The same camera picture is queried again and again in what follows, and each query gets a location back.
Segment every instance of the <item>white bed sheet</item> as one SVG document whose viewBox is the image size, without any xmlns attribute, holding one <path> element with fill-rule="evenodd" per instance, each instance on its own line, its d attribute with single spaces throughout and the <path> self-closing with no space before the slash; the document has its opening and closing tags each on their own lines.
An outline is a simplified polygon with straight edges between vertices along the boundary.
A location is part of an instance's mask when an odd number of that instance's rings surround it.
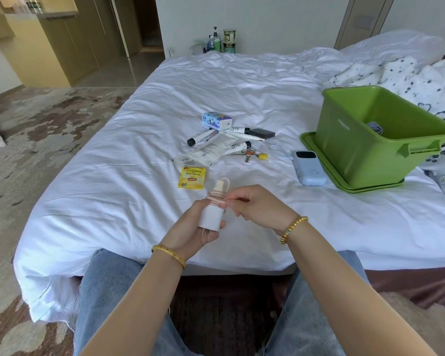
<svg viewBox="0 0 445 356">
<path fill-rule="evenodd" d="M 78 282 L 92 254 L 106 248 L 144 262 L 151 246 L 215 181 L 231 187 L 259 183 L 286 201 L 337 250 L 358 252 L 366 269 L 445 266 L 445 195 L 419 170 L 404 185 L 350 195 L 331 182 L 299 184 L 293 164 L 225 156 L 207 172 L 205 190 L 178 189 L 171 158 L 201 131 L 201 115 L 219 111 L 234 126 L 276 131 L 255 142 L 303 149 L 298 137 L 315 131 L 323 83 L 353 62 L 404 55 L 431 62 L 445 41 L 395 31 L 342 52 L 314 48 L 295 55 L 210 53 L 164 62 L 120 111 L 69 162 L 34 207 L 14 258 L 32 319 L 67 320 L 77 313 Z M 189 261 L 188 274 L 282 273 L 294 260 L 269 230 L 232 212 L 216 242 Z"/>
</svg>

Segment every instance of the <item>beaded gold bracelet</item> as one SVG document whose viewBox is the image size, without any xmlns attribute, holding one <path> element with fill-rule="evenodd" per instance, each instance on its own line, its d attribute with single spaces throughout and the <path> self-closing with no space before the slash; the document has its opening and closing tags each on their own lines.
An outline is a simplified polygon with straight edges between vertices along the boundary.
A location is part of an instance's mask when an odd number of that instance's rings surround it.
<svg viewBox="0 0 445 356">
<path fill-rule="evenodd" d="M 178 254 L 172 250 L 170 250 L 169 248 L 162 246 L 162 245 L 155 245 L 152 247 L 152 253 L 155 250 L 160 250 L 163 252 L 166 252 L 168 255 L 173 256 L 174 258 L 176 258 L 178 260 L 179 263 L 181 263 L 181 266 L 183 267 L 183 269 L 186 268 L 186 262 L 184 262 L 184 260 L 178 256 Z"/>
<path fill-rule="evenodd" d="M 292 230 L 302 221 L 308 221 L 309 218 L 307 216 L 300 217 L 297 221 L 295 221 L 293 224 L 290 225 L 290 227 L 285 231 L 285 233 L 282 235 L 282 238 L 280 239 L 280 243 L 282 245 L 285 245 L 287 243 L 287 237 L 292 232 Z"/>
</svg>

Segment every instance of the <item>carpet pattern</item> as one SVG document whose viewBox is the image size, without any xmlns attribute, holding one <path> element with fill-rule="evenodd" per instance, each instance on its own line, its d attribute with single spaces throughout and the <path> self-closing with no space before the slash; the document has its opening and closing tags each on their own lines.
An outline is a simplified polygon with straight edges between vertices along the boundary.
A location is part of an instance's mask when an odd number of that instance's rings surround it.
<svg viewBox="0 0 445 356">
<path fill-rule="evenodd" d="M 133 91 L 23 89 L 0 100 L 0 129 L 8 143 L 0 149 L 0 356 L 72 355 L 65 325 L 30 321 L 11 262 L 45 188 Z M 219 288 L 205 288 L 207 279 L 180 283 L 171 312 L 178 331 L 192 350 L 207 356 L 253 355 L 274 323 L 270 285 L 245 280 L 234 293 L 234 287 L 214 283 Z M 397 294 L 383 297 L 445 356 L 445 307 L 422 310 Z"/>
</svg>

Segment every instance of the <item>light blue power bank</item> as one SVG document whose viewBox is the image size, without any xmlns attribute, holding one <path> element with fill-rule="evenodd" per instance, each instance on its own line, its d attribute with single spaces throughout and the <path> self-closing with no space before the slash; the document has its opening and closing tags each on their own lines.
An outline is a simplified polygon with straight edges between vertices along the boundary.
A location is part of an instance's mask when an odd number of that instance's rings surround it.
<svg viewBox="0 0 445 356">
<path fill-rule="evenodd" d="M 293 164 L 300 184 L 323 186 L 326 183 L 325 170 L 313 151 L 296 151 L 293 154 Z"/>
</svg>

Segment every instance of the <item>gray tile floor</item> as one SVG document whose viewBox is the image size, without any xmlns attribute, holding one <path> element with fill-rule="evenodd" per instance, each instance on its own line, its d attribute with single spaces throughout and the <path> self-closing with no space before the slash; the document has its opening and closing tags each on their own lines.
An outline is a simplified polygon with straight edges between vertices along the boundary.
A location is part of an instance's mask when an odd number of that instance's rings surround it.
<svg viewBox="0 0 445 356">
<path fill-rule="evenodd" d="M 162 52 L 137 53 L 130 59 L 120 57 L 83 77 L 74 87 L 138 87 L 164 59 Z"/>
</svg>

